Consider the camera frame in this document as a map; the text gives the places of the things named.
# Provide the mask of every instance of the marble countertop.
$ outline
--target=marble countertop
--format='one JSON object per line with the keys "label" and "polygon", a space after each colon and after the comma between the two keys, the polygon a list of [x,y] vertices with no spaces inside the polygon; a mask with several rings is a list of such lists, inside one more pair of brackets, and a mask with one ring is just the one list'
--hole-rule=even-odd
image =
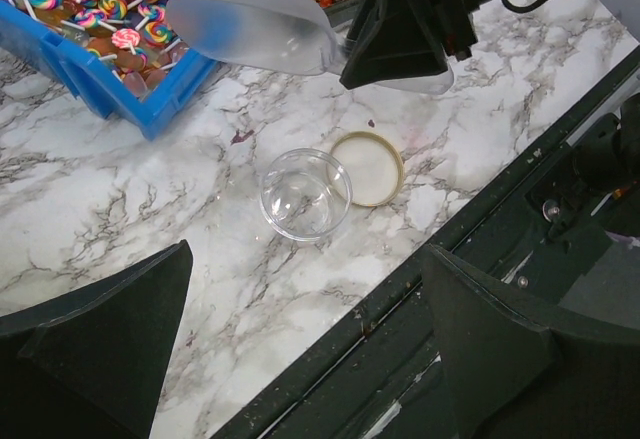
{"label": "marble countertop", "polygon": [[[443,96],[222,66],[153,143],[0,52],[0,315],[187,239],[193,274],[152,437],[209,437],[637,45],[597,0],[526,16],[494,2],[475,23],[481,42]],[[402,193],[354,208],[321,244],[277,236],[260,172],[355,130],[401,151]]]}

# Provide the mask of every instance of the gold metal lid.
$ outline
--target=gold metal lid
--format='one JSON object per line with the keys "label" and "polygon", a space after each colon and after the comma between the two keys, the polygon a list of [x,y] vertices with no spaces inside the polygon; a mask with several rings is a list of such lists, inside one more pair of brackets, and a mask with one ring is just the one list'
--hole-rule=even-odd
{"label": "gold metal lid", "polygon": [[331,155],[347,171],[353,204],[365,207],[391,202],[404,184],[400,153],[385,138],[368,131],[351,132],[331,148]]}

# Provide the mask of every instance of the robotic arm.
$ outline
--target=robotic arm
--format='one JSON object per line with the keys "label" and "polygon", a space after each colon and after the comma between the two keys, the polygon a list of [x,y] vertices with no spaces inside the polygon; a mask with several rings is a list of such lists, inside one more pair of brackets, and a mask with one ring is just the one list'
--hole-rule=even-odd
{"label": "robotic arm", "polygon": [[[471,57],[478,42],[471,13],[491,0],[362,0],[347,44],[340,82],[353,89],[373,82],[434,76],[447,70],[447,56]],[[547,0],[517,7],[530,12]]]}

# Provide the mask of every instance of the red stain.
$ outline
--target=red stain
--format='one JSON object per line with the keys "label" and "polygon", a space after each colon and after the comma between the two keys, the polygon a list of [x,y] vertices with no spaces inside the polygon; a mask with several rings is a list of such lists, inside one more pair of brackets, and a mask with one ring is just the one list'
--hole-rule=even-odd
{"label": "red stain", "polygon": [[236,129],[236,135],[233,136],[233,139],[231,139],[231,145],[240,144],[241,142],[246,141],[251,136],[253,136],[254,132],[255,131],[253,129],[251,129],[246,134],[240,134],[240,130]]}

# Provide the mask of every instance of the clear plastic scoop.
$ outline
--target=clear plastic scoop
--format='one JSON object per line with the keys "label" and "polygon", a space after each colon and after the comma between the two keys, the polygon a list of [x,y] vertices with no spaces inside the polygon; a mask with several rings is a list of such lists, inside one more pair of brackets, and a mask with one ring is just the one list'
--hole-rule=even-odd
{"label": "clear plastic scoop", "polygon": [[[167,22],[200,54],[231,64],[313,76],[340,75],[347,61],[342,38],[314,0],[170,0]],[[453,72],[378,84],[443,94]]]}

